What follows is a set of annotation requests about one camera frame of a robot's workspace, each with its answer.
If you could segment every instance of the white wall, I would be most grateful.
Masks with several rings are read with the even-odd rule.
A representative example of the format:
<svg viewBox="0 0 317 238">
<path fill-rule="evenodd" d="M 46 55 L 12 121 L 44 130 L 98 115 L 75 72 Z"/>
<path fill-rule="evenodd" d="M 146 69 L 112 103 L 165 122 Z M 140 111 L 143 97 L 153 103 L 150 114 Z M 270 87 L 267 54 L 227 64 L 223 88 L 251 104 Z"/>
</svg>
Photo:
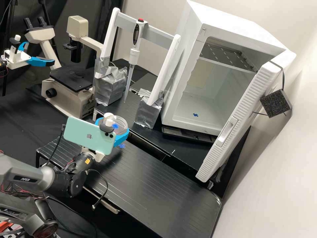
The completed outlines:
<svg viewBox="0 0 317 238">
<path fill-rule="evenodd" d="M 284 45 L 298 53 L 311 36 L 315 26 L 315 0 L 197 0 L 197 2 L 243 17 L 264 27 Z M 150 25 L 174 34 L 185 0 L 125 0 L 123 12 L 144 18 Z M 132 34 L 119 31 L 115 59 L 129 59 Z M 158 74 L 167 50 L 146 40 L 141 42 L 138 65 Z"/>
<path fill-rule="evenodd" d="M 312 39 L 309 48 L 317 45 L 317 34 Z M 262 148 L 256 135 L 266 142 L 270 136 L 261 129 L 250 133 L 249 145 L 254 138 L 256 141 L 253 149 L 243 149 L 245 154 L 249 152 L 244 161 L 247 169 L 231 181 L 213 238 L 316 237 L 316 65 L 314 47 L 293 87 L 292 116 L 270 144 Z"/>
</svg>

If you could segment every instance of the black backdrop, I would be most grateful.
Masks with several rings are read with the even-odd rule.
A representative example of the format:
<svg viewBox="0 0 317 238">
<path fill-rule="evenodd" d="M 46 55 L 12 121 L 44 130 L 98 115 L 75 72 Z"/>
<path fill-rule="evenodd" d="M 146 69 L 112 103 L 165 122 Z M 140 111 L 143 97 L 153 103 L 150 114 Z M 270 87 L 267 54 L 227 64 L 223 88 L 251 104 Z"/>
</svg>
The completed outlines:
<svg viewBox="0 0 317 238">
<path fill-rule="evenodd" d="M 7 7 L 10 0 L 4 0 L 0 3 L 0 17 L 3 16 L 3 12 Z M 57 45 L 58 54 L 62 65 L 72 64 L 69 61 L 70 52 L 62 48 L 62 44 L 68 41 L 66 33 L 67 17 L 73 15 L 80 15 L 82 12 L 79 10 L 85 8 L 85 15 L 89 21 L 89 36 L 99 42 L 103 42 L 112 9 L 119 7 L 122 9 L 123 0 L 94 0 L 93 3 L 89 1 L 80 0 L 46 0 L 46 7 L 50 18 L 51 25 L 55 29 L 55 42 Z M 13 37 L 16 34 L 21 36 L 21 42 L 26 41 L 24 33 L 26 27 L 23 19 L 28 17 L 33 26 L 38 26 L 37 18 L 42 16 L 44 19 L 44 13 L 42 6 L 38 3 L 38 0 L 18 0 L 18 5 L 15 6 L 15 13 L 13 18 L 12 30 L 8 33 L 7 30 L 7 11 L 2 25 L 0 26 L 0 51 L 4 48 L 10 47 L 5 42 L 7 34 L 9 37 Z M 39 45 L 30 44 L 27 53 L 31 56 L 43 56 L 41 55 L 41 47 Z M 95 52 L 87 49 L 87 52 L 82 53 L 81 67 L 92 67 L 94 65 Z M 10 70 L 8 74 L 8 89 L 7 93 L 12 93 L 21 89 L 22 84 L 26 84 L 27 80 L 30 81 L 27 86 L 30 86 L 33 82 L 41 82 L 49 76 L 49 68 L 30 69 L 30 66 L 25 66 L 19 69 Z M 0 78 L 0 90 L 2 91 L 3 80 Z"/>
</svg>

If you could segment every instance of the mint green smartphone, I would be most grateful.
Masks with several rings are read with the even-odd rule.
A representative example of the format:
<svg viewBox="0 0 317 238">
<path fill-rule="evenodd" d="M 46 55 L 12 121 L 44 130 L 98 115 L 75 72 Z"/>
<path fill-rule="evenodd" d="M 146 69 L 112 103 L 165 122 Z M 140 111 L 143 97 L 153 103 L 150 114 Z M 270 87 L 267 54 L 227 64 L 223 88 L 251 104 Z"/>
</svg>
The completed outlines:
<svg viewBox="0 0 317 238">
<path fill-rule="evenodd" d="M 105 133 L 99 129 L 99 126 L 75 117 L 69 117 L 64 138 L 91 150 L 109 155 L 115 143 L 116 133 Z"/>
</svg>

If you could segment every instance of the electronic pipette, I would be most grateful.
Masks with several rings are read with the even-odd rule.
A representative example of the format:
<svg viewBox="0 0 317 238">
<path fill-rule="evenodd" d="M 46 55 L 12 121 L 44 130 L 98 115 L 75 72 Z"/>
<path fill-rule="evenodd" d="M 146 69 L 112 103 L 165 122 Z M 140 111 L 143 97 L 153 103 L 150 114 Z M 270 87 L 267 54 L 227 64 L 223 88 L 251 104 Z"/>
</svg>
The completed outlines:
<svg viewBox="0 0 317 238">
<path fill-rule="evenodd" d="M 130 50 L 130 59 L 129 59 L 129 64 L 130 64 L 130 69 L 129 69 L 129 74 L 128 74 L 128 79 L 126 82 L 126 87 L 125 87 L 125 92 L 124 92 L 124 102 L 126 101 L 126 98 L 128 96 L 128 91 L 130 88 L 130 83 L 131 83 L 131 78 L 133 74 L 133 69 L 134 66 L 138 62 L 138 58 L 140 55 L 139 47 L 140 47 L 140 41 L 142 38 L 142 33 L 145 24 L 147 24 L 147 21 L 144 21 L 142 18 L 139 18 L 136 21 L 134 31 L 133 31 L 133 47 Z"/>
</svg>

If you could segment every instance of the open door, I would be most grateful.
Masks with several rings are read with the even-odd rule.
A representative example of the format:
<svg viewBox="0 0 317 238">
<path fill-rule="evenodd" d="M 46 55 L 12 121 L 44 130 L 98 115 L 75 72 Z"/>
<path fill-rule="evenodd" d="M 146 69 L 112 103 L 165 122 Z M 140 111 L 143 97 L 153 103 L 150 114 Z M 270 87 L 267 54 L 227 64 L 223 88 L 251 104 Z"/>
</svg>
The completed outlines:
<svg viewBox="0 0 317 238">
<path fill-rule="evenodd" d="M 295 53 L 285 50 L 271 61 L 286 71 L 295 57 Z M 281 72 L 279 67 L 270 62 L 262 65 L 205 157 L 196 174 L 199 180 L 206 182 L 227 160 L 254 120 L 256 114 L 253 112 L 261 109 L 260 98 L 273 90 L 273 83 L 281 80 Z"/>
</svg>

